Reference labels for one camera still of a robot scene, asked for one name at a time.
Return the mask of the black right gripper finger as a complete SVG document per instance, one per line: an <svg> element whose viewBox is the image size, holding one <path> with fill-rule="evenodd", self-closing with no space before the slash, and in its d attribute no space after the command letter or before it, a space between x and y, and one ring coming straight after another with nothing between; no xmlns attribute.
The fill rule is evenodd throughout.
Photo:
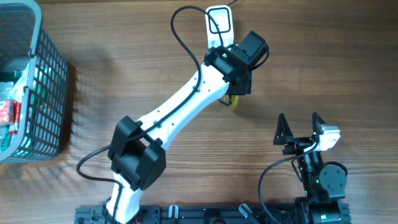
<svg viewBox="0 0 398 224"><path fill-rule="evenodd" d="M317 112L312 113L312 127L315 134L323 134L322 126L325 124Z"/></svg>
<svg viewBox="0 0 398 224"><path fill-rule="evenodd" d="M273 145L286 145L294 142L294 136L283 113L278 116Z"/></svg>

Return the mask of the yellow oil bottle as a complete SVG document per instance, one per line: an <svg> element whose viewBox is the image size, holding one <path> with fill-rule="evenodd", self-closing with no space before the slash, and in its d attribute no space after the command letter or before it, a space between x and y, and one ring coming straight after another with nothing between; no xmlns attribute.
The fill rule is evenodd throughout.
<svg viewBox="0 0 398 224"><path fill-rule="evenodd" d="M238 95L225 95L220 99L220 103L229 107L229 108L236 108L239 103L239 96Z"/></svg>

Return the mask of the red snack packet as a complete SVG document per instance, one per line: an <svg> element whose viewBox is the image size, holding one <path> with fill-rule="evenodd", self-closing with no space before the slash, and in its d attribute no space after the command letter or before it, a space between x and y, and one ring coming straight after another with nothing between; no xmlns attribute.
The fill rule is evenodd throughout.
<svg viewBox="0 0 398 224"><path fill-rule="evenodd" d="M11 135L19 131L21 103L15 100L1 101L1 127L9 126Z"/></svg>

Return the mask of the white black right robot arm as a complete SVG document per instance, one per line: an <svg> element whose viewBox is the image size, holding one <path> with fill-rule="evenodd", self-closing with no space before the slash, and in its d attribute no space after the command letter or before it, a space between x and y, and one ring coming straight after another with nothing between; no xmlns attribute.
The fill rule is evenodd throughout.
<svg viewBox="0 0 398 224"><path fill-rule="evenodd" d="M296 175L303 184L304 197L295 199L299 223L343 223L338 201L345 198L348 170L339 162L324 162L322 152L335 146L341 137L337 126L326 124L318 113L312 114L313 134L295 138L284 114L280 114L273 144L283 145L283 155L292 155Z"/></svg>

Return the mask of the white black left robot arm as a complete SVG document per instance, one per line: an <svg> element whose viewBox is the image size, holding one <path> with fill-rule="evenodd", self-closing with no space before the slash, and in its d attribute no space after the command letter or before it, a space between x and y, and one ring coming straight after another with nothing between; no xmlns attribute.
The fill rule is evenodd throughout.
<svg viewBox="0 0 398 224"><path fill-rule="evenodd" d="M165 170L165 152L177 134L224 95L249 94L252 71L268 54L266 41L253 31L238 45L212 47L191 79L165 103L137 121L128 116L119 121L108 151L116 181L104 208L109 221L132 220L143 191Z"/></svg>

